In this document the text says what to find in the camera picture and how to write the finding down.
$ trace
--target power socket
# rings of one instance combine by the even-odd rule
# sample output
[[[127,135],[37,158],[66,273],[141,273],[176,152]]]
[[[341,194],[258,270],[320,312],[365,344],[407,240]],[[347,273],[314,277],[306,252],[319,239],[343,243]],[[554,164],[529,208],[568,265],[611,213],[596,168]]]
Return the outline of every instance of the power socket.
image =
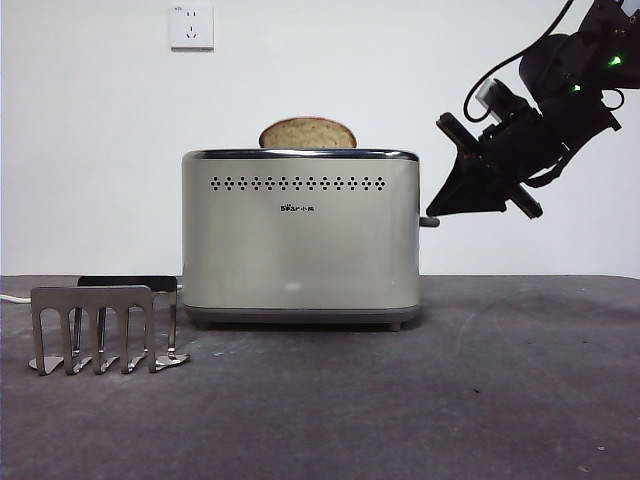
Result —
[[[203,4],[175,5],[169,10],[171,50],[213,50],[213,8]]]

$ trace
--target toast rack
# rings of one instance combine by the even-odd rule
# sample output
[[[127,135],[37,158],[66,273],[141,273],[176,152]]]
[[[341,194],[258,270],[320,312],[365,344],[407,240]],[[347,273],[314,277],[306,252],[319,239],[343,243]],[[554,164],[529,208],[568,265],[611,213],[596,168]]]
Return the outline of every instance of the toast rack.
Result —
[[[171,276],[83,276],[75,287],[38,287],[31,290],[31,316],[35,358],[29,366],[40,375],[49,375],[60,364],[67,375],[79,373],[93,362],[96,375],[105,373],[111,364],[120,360],[120,372],[131,373],[149,357],[149,372],[187,362],[189,354],[176,353],[176,304],[178,284]],[[166,355],[156,355],[153,304],[158,295],[169,297],[169,332]],[[138,355],[129,354],[129,309],[140,307],[144,313],[144,348]],[[107,308],[112,308],[118,320],[119,356],[104,356]],[[60,317],[62,355],[45,356],[41,314],[55,310]],[[80,358],[82,310],[89,319],[91,356]],[[73,328],[69,314],[73,310]]]

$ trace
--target bread crust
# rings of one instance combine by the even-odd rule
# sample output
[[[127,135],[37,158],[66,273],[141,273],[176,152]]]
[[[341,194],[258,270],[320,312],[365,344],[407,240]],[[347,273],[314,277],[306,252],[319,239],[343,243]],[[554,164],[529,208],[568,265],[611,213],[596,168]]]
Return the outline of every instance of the bread crust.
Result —
[[[347,127],[322,117],[293,117],[266,128],[259,139],[262,148],[356,148],[355,135]]]

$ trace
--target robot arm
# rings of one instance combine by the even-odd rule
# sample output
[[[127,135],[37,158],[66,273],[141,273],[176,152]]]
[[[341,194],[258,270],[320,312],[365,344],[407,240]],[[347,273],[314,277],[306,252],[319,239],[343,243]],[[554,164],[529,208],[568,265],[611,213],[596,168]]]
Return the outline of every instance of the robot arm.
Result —
[[[551,30],[572,3],[567,2]],[[629,3],[634,2],[623,8],[623,1],[596,0],[576,33],[545,34],[515,57],[522,57],[520,77],[537,109],[491,80],[477,98],[497,123],[478,139],[452,114],[440,117],[437,125],[456,144],[458,155],[427,215],[504,212],[507,200],[529,218],[542,215],[523,184],[548,185],[589,140],[608,128],[622,128],[612,113],[624,104],[620,89],[640,88],[640,2],[633,12]],[[618,92],[620,105],[606,106],[605,90]],[[467,118],[486,118],[468,115],[469,98]]]

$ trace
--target gray table surface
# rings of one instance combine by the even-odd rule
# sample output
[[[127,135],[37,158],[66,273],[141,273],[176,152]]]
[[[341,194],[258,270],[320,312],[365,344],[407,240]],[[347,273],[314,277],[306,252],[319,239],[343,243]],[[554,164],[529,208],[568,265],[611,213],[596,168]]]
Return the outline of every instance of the gray table surface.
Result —
[[[399,333],[200,331],[179,309],[193,360],[155,375],[39,377],[29,306],[3,302],[3,478],[640,478],[640,281],[421,282]]]

